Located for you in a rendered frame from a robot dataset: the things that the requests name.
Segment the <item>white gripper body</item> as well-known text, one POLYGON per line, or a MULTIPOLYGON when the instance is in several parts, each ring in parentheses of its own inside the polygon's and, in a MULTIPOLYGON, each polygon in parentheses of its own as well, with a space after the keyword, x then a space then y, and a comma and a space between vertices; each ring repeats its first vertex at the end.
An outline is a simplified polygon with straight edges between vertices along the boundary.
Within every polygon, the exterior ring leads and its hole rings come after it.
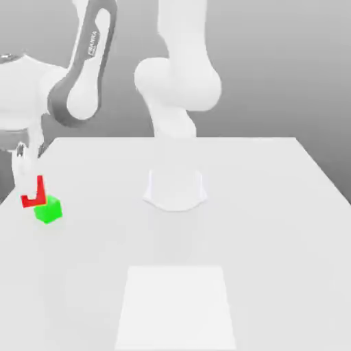
POLYGON ((12 154, 14 185, 19 195, 36 197, 38 158, 31 154, 12 154))

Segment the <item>small green cube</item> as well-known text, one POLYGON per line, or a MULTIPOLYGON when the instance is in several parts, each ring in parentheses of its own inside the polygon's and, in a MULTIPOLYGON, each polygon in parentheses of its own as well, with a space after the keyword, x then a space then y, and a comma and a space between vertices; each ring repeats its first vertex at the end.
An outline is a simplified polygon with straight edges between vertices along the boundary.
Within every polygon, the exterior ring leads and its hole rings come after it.
POLYGON ((54 196, 47 196, 47 203, 38 205, 34 208, 36 218, 45 224, 52 223, 53 221, 62 217, 62 208, 60 200, 54 196))

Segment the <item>small red cube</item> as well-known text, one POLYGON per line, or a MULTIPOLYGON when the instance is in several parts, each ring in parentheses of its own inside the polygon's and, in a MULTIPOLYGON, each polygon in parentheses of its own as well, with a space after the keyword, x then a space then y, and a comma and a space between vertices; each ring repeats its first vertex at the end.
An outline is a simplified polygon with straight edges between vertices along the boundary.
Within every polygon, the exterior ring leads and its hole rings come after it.
POLYGON ((30 190, 25 189, 21 191, 21 203, 23 208, 40 206, 47 202, 43 176, 37 175, 35 188, 32 187, 33 184, 32 180, 30 180, 30 190))

